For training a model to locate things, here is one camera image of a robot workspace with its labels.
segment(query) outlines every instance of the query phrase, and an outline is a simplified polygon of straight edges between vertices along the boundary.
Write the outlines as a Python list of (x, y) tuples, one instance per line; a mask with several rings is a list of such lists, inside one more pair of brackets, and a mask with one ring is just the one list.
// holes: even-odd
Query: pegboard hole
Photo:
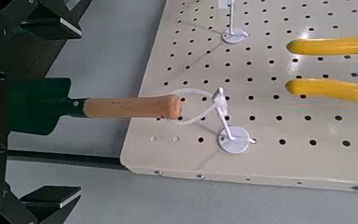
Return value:
[(348, 140), (345, 140), (342, 142), (342, 145), (344, 145), (344, 147), (350, 147), (351, 146), (351, 142)]
[(313, 139), (310, 140), (310, 145), (311, 146), (316, 146), (316, 144), (317, 144), (316, 140), (313, 140)]

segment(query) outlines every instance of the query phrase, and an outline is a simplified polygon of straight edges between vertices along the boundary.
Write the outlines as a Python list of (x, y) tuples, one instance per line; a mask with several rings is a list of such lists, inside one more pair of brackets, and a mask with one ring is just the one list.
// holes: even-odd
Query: pegboard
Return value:
[[(229, 125), (257, 140), (232, 155), (217, 144), (223, 129), (212, 113), (187, 126), (132, 119), (121, 162), (137, 174), (239, 183), (353, 190), (358, 186), (358, 103), (291, 95), (294, 78), (358, 83), (358, 55), (301, 56), (297, 38), (358, 35), (358, 1), (236, 1), (235, 27), (250, 37), (223, 42), (228, 9), (217, 0), (168, 0), (140, 96), (183, 88), (223, 87)], [(182, 120), (211, 104), (183, 95)]]

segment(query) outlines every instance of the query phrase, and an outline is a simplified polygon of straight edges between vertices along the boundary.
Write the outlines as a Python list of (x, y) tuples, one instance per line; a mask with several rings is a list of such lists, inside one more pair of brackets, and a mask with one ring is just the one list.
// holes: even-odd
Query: yellow handle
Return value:
[(358, 102), (358, 84), (333, 79), (301, 78), (286, 83), (286, 89), (294, 95), (327, 96)]
[(358, 37), (298, 39), (286, 47), (294, 54), (303, 55), (358, 54)]
[(83, 106), (88, 118), (178, 119), (182, 103), (177, 95), (141, 98), (89, 98)]

